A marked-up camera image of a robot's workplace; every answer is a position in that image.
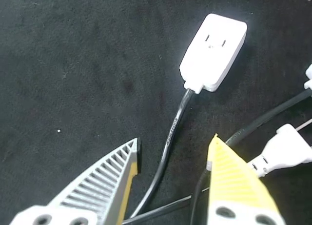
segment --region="black cable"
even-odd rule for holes
[[[168,135],[167,141],[165,143],[165,147],[162,151],[162,156],[161,156],[161,160],[160,160],[160,163],[158,165],[158,168],[157,168],[157,172],[154,175],[154,178],[153,178],[153,181],[152,181],[150,187],[148,188],[147,192],[145,193],[144,197],[142,198],[141,202],[138,204],[138,206],[136,207],[136,209],[134,210],[134,212],[132,213],[130,218],[135,217],[145,208],[145,206],[147,205],[147,203],[151,199],[152,195],[156,191],[157,187],[159,186],[160,180],[161,180],[161,178],[165,172],[165,168],[166,168],[166,165],[167,165],[168,160],[169,160],[170,149],[172,146],[172,140],[173,140],[175,133],[176,133],[176,127],[179,125],[181,118],[182,118],[182,115],[185,111],[186,105],[190,101],[193,94],[194,94],[194,91],[192,91],[190,89],[186,90],[186,92],[185,92],[185,94],[181,100],[181,103],[179,105],[179,108],[177,110],[177,113],[175,115],[175,119],[174,119],[172,126],[170,128],[169,135]]]
[[[240,142],[242,139],[246,138],[249,134],[254,132],[258,127],[260,127],[262,124],[265,124],[267,121],[272,119],[274,116],[278,115],[279,113],[283,112],[284,110],[292,107],[293,105],[303,101],[304,99],[312,96],[312,90],[307,89],[301,93],[299,93],[297,96],[289,99],[288,101],[278,105],[277,107],[271,109],[270,111],[266,112],[265,114],[258,117],[256,120],[254,120],[251,124],[249,124],[246,127],[243,127],[242,129],[239,129],[237,132],[235,132],[227,141],[226,144],[228,146],[235,146],[238,142]]]
[[[267,113],[261,115],[259,118],[254,120],[251,124],[249,124],[245,128],[242,128],[239,131],[235,132],[226,141],[226,144],[228,146],[236,145],[238,142],[240,142],[242,139],[247,137],[249,134],[251,134],[253,131],[255,131],[259,126],[261,126],[262,124],[266,123],[267,121],[269,121],[274,116],[278,115],[279,113],[283,112],[287,108],[292,107],[293,105],[303,101],[304,99],[306,99],[306,98],[308,98],[310,96],[312,96],[312,90],[310,90],[310,89],[307,89],[307,90],[299,93],[295,97],[289,99],[288,101],[278,105],[277,107],[271,109]],[[182,208],[184,206],[187,206],[188,203],[189,203],[188,201],[190,199],[191,199],[191,196],[188,196],[188,197],[185,197],[183,199],[179,199],[177,201],[174,201],[174,202],[172,202],[170,204],[167,204],[167,205],[164,205],[162,207],[159,207],[157,209],[154,209],[152,211],[149,211],[149,212],[147,212],[145,214],[142,214],[142,217],[144,217],[143,221],[151,219],[151,218],[154,218],[154,217],[157,217],[157,216],[160,216],[160,215],[163,215],[163,214],[166,214],[166,213],[169,213],[169,212],[171,212],[173,210]],[[131,221],[132,224],[137,224],[139,222],[142,222],[142,220],[140,220],[139,216],[137,216],[135,218],[132,218],[132,221]]]
[[[201,189],[204,187],[204,185],[207,183],[208,175],[210,174],[210,171],[207,169],[204,169],[204,171],[201,173],[199,180],[196,184],[194,193],[192,194],[191,198],[191,218],[190,218],[190,225],[195,224],[195,212],[197,209],[198,199],[201,193]]]
[[[208,188],[202,190],[202,192],[207,192],[207,191],[208,191]],[[139,223],[142,223],[146,220],[150,220],[152,218],[155,218],[157,216],[161,216],[161,215],[164,215],[166,213],[170,213],[174,210],[184,208],[190,204],[190,198],[191,198],[191,196],[187,196],[187,197],[179,199],[175,202],[163,205],[161,207],[158,207],[158,208],[153,209],[151,211],[148,211],[146,213],[137,215],[134,218],[124,220],[122,222],[122,225],[139,224]]]

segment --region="black power cord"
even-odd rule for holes
[[[269,121],[270,119],[272,119],[274,116],[278,115],[279,113],[283,112],[287,108],[292,107],[293,105],[295,105],[295,104],[305,100],[306,98],[308,98],[310,96],[312,96],[312,90],[310,90],[310,89],[307,89],[307,90],[299,93],[295,97],[289,99],[288,101],[278,105],[277,107],[271,109],[267,113],[261,115],[256,120],[251,122],[248,126],[246,126],[245,128],[242,128],[242,129],[238,130],[237,132],[235,132],[226,141],[226,144],[229,145],[229,146],[235,146],[238,142],[240,142],[242,139],[247,137],[249,134],[251,134],[253,131],[255,131],[258,127],[260,127],[262,124],[266,123],[267,121]],[[190,195],[190,196],[184,197],[184,198],[179,199],[177,201],[174,201],[174,202],[172,202],[170,204],[167,204],[167,205],[164,205],[162,207],[159,207],[159,208],[156,208],[154,210],[151,210],[151,211],[149,211],[147,213],[138,215],[138,216],[136,216],[134,218],[131,218],[131,219],[127,219],[127,220],[123,221],[122,224],[123,225],[126,225],[126,224],[138,224],[138,223],[141,223],[143,221],[152,219],[154,217],[161,216],[163,214],[169,213],[169,212],[174,211],[176,209],[180,209],[180,208],[186,207],[186,206],[189,205],[190,200],[191,200],[192,197],[199,197],[199,195],[202,195],[203,192],[206,192],[209,189],[209,188],[205,188],[202,191],[200,191],[200,189],[202,187],[203,187],[202,185],[199,185],[198,187],[196,186],[196,188],[195,188],[196,191],[197,191],[197,188],[199,188],[199,192],[200,193],[194,192],[193,196]],[[191,203],[191,205],[192,205],[192,208],[194,207],[194,211],[196,211],[197,204],[196,203]]]
[[[186,92],[185,92],[185,94],[181,100],[181,103],[179,105],[179,108],[177,110],[177,113],[175,115],[175,119],[174,119],[172,126],[170,128],[169,135],[167,137],[164,149],[162,151],[162,156],[161,156],[161,160],[160,160],[160,163],[158,165],[158,168],[157,168],[157,172],[154,175],[154,178],[153,178],[153,181],[152,181],[150,187],[148,188],[147,192],[145,193],[144,197],[142,198],[141,202],[138,204],[138,206],[136,207],[136,209],[134,210],[134,212],[132,213],[130,218],[133,218],[142,212],[142,210],[145,208],[145,206],[147,205],[147,203],[151,199],[152,195],[154,194],[154,192],[158,188],[160,180],[161,180],[161,178],[165,172],[165,168],[166,168],[166,165],[167,165],[168,160],[169,160],[170,149],[172,146],[172,140],[173,140],[175,133],[176,133],[176,128],[179,125],[181,118],[182,118],[182,115],[185,111],[186,105],[190,101],[193,94],[194,94],[194,91],[192,91],[190,89],[186,90]]]

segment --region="white extension outlet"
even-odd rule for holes
[[[247,32],[244,22],[209,14],[180,65],[184,87],[195,93],[214,92],[229,72]]]

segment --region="white plug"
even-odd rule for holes
[[[292,125],[285,124],[276,133],[262,153],[248,163],[258,177],[276,169],[312,162],[311,147]]]
[[[305,82],[304,88],[305,89],[311,89],[312,90],[312,64],[309,66],[309,68],[306,70],[306,76],[309,78],[309,81]]]
[[[229,72],[246,37],[244,22],[209,14],[180,65],[184,87],[195,93],[214,92]]]

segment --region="dark textured background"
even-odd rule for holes
[[[248,32],[215,93],[191,100],[149,208],[194,188],[215,132],[227,139],[303,90],[312,62],[310,0],[0,0],[0,221],[47,204],[97,159],[143,142],[127,215],[156,171],[184,93],[179,64],[208,13]],[[284,112],[235,150],[245,160],[286,122],[312,117],[312,100]],[[312,128],[304,136],[312,143]],[[312,164],[263,182],[289,225],[312,224]],[[188,208],[144,224],[188,224]]]

